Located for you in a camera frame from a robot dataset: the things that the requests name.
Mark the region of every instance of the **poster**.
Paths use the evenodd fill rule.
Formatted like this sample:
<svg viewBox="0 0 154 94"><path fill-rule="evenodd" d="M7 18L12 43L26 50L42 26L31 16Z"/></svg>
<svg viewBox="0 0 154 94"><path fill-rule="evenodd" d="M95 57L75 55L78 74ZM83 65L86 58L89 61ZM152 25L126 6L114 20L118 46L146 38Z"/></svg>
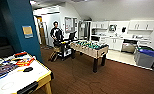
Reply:
<svg viewBox="0 0 154 94"><path fill-rule="evenodd" d="M71 28L73 27L73 22L71 18L65 18L65 30L71 31Z"/></svg>
<svg viewBox="0 0 154 94"><path fill-rule="evenodd" d="M77 23L77 19L75 19L75 23Z"/></svg>
<svg viewBox="0 0 154 94"><path fill-rule="evenodd" d="M31 38L33 37L33 32L31 26L22 26L23 33L25 35L25 38Z"/></svg>

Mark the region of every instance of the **ceiling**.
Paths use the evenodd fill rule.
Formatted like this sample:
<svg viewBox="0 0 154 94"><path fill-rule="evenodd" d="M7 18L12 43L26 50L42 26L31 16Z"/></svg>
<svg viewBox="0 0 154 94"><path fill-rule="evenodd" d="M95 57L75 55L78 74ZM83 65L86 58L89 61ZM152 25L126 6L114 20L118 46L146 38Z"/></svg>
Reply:
<svg viewBox="0 0 154 94"><path fill-rule="evenodd" d="M37 7L48 7L62 2L74 6L82 19L153 20L154 0L35 0Z"/></svg>

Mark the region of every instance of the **trash bin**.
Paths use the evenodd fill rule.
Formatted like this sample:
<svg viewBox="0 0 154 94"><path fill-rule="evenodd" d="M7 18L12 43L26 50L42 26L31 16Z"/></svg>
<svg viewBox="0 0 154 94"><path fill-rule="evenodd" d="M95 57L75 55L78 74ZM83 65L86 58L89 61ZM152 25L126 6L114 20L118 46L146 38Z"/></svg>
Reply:
<svg viewBox="0 0 154 94"><path fill-rule="evenodd" d="M148 46L138 46L137 49L138 50L140 50L140 49L146 49L146 50L154 51L151 47L148 47Z"/></svg>
<svg viewBox="0 0 154 94"><path fill-rule="evenodd" d="M154 64L154 51L139 49L135 54L135 62L138 66L151 68Z"/></svg>
<svg viewBox="0 0 154 94"><path fill-rule="evenodd" d="M134 60L135 60L135 62L137 62L137 56L138 56L138 52L139 52L139 50L140 49L146 49L146 50L151 50L151 51L154 51L151 47L148 47L148 46L137 46L136 48L135 48L135 52L134 52Z"/></svg>

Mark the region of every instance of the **foosball table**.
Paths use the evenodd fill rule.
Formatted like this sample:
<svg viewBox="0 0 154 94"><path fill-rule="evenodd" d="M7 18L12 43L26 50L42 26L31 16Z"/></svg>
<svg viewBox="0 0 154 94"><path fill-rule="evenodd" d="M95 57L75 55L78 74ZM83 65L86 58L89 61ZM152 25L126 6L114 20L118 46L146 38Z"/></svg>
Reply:
<svg viewBox="0 0 154 94"><path fill-rule="evenodd" d="M91 41L74 41L70 43L72 48L72 58L75 58L75 51L79 51L80 55L86 54L94 58L93 72L97 72L98 59L102 57L101 65L105 65L106 54L108 53L108 45L104 43Z"/></svg>

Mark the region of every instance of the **doorway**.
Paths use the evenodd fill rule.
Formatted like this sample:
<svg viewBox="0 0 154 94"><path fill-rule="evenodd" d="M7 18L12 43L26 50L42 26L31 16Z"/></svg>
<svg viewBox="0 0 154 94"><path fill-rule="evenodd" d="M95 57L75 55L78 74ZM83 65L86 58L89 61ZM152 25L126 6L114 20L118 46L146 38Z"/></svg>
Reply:
<svg viewBox="0 0 154 94"><path fill-rule="evenodd" d="M38 23L38 28L39 28L39 34L41 38L41 47L46 46L46 39L45 39L45 33L44 33L44 24L42 22L42 17L41 16L36 16L37 18L37 23Z"/></svg>

